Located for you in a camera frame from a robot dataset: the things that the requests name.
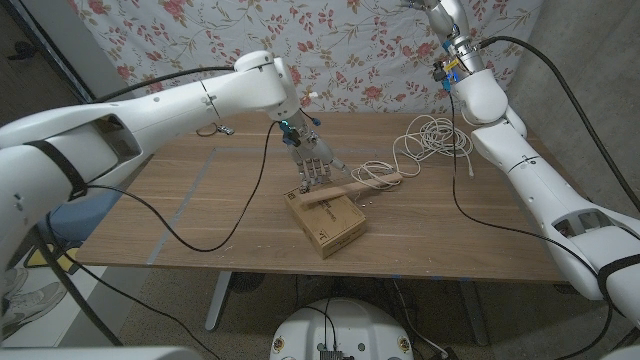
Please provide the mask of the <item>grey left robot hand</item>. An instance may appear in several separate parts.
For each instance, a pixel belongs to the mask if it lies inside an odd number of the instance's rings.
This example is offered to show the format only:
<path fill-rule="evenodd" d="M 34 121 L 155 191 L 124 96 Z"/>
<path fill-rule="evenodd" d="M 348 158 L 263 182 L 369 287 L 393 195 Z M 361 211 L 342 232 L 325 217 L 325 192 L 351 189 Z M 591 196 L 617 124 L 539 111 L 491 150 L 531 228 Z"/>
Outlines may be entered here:
<path fill-rule="evenodd" d="M 283 132 L 283 142 L 297 165 L 301 193 L 308 193 L 312 186 L 328 182 L 332 168 L 342 174 L 350 172 L 349 167 L 334 155 L 330 146 L 308 126 L 301 111 L 287 120 L 281 120 L 279 127 Z"/>

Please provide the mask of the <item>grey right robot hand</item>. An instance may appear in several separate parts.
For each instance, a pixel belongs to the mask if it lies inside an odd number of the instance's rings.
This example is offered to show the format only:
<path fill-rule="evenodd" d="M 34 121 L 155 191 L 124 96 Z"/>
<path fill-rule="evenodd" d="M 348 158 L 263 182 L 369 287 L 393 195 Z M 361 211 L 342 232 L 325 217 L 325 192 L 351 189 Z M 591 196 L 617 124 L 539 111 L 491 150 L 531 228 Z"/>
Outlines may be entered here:
<path fill-rule="evenodd" d="M 472 45 L 469 22 L 459 0 L 401 0 L 400 5 L 423 11 L 445 52 L 457 59 L 469 74 L 485 69 L 478 50 Z"/>

